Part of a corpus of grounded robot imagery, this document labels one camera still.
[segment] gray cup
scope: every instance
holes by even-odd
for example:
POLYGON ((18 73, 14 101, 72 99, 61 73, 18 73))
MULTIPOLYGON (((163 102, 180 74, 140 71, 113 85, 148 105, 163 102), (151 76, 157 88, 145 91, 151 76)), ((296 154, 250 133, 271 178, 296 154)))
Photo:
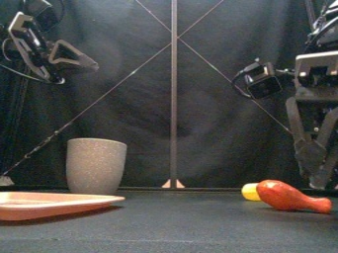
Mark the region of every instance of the gray cup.
POLYGON ((113 195, 121 181, 127 145, 101 138, 67 143, 65 177, 75 194, 113 195))

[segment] diagonal wire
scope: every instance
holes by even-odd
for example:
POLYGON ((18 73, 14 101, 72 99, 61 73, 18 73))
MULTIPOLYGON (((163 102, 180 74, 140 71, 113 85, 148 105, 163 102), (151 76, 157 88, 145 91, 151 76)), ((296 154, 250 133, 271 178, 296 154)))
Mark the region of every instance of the diagonal wire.
POLYGON ((51 140, 69 127, 69 125, 81 117, 81 115, 108 96, 108 94, 129 79, 132 75, 157 57, 157 55, 169 47, 168 43, 152 56, 148 58, 143 64, 119 81, 119 83, 89 104, 89 106, 57 129, 53 134, 48 136, 37 146, 24 155, 21 160, 18 160, 6 171, 1 173, 0 176, 5 176, 9 171, 12 171, 31 156, 51 142, 51 140))
MULTIPOLYGON (((171 29, 164 24, 164 22, 159 19, 159 17, 152 13, 152 11, 143 5, 143 3, 136 0, 136 2, 141 5, 141 7, 145 9, 145 11, 151 14, 151 16, 157 20, 157 22, 164 26, 164 28, 171 32, 171 29)), ((181 32, 181 34, 176 37, 179 41, 185 45, 185 47, 198 55, 198 57, 206 62, 206 64, 222 75, 222 77, 231 82, 231 79, 222 73, 222 71, 211 64, 211 62, 200 55, 200 53, 187 44, 187 42, 180 38, 189 30, 191 28, 206 18, 206 16, 216 9, 216 7, 224 2, 224 0, 220 0, 214 7, 204 13, 204 15, 191 24, 191 26, 181 32)), ((278 125, 283 128, 283 130, 291 134, 290 129, 286 127, 286 125, 274 117, 274 115, 268 112, 268 110, 258 103, 256 100, 251 100, 252 103, 262 109, 262 111, 268 115, 268 117, 278 123, 278 125)))

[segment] pink plate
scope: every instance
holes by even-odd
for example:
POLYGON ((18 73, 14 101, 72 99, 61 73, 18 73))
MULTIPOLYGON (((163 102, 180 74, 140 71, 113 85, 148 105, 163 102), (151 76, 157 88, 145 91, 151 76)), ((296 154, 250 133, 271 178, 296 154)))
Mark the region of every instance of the pink plate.
POLYGON ((25 220, 92 211, 124 201, 124 197, 27 192, 0 193, 0 219, 25 220))

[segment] black curtain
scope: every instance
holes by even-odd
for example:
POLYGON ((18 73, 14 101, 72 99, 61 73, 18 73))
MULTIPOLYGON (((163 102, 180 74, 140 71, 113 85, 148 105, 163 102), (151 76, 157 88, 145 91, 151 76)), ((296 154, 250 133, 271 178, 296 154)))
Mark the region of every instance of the black curtain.
MULTIPOLYGON (((51 2, 57 7, 57 0, 51 2)), ((65 76, 63 85, 33 81, 25 85, 1 70, 2 126, 12 126, 14 117, 14 106, 5 100, 23 104, 10 138, 1 129, 1 153, 12 146, 2 171, 105 94, 9 176, 17 185, 65 186, 67 141, 99 137, 128 145, 121 186, 159 187, 169 178, 171 2, 68 0, 64 4, 64 18, 45 37, 69 42, 100 69, 65 76)), ((0 7, 4 13, 6 5, 0 7)), ((274 178, 303 186, 291 135, 282 127, 287 127, 283 103, 294 92, 291 82, 286 79, 283 91, 258 104, 238 96, 230 85, 256 57, 279 69, 292 68, 310 32, 303 1, 177 0, 176 27, 180 183, 231 188, 274 178)))

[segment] metal pole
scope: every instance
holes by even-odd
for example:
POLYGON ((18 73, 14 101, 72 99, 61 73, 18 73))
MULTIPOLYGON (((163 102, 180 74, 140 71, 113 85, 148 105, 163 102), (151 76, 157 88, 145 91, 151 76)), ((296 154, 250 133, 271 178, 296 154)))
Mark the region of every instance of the metal pole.
POLYGON ((176 0, 171 0, 169 187, 176 188, 176 0))

